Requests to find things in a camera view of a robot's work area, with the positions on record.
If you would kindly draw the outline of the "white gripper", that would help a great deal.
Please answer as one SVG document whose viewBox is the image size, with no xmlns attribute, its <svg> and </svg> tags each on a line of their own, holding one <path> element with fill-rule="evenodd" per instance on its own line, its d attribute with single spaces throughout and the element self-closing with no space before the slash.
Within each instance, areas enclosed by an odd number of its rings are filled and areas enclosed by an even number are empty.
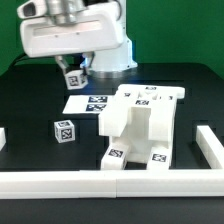
<svg viewBox="0 0 224 224">
<path fill-rule="evenodd" d="M 93 63 L 91 51 L 117 48 L 124 39 L 117 1 L 86 6 L 83 1 L 46 1 L 48 15 L 22 19 L 20 34 L 29 57 L 56 56 L 64 75 L 69 64 L 63 56 L 83 53 L 81 68 L 85 75 Z"/>
</svg>

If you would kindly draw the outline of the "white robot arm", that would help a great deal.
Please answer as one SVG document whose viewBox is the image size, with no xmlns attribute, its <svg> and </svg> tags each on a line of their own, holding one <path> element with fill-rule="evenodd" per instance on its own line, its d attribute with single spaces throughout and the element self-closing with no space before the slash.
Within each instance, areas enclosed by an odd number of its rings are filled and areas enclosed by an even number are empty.
<svg viewBox="0 0 224 224">
<path fill-rule="evenodd" d="M 137 67 L 126 34 L 126 0 L 27 0 L 17 8 L 20 34 L 31 58 L 53 57 L 64 70 L 66 55 L 99 78 L 116 78 Z"/>
</svg>

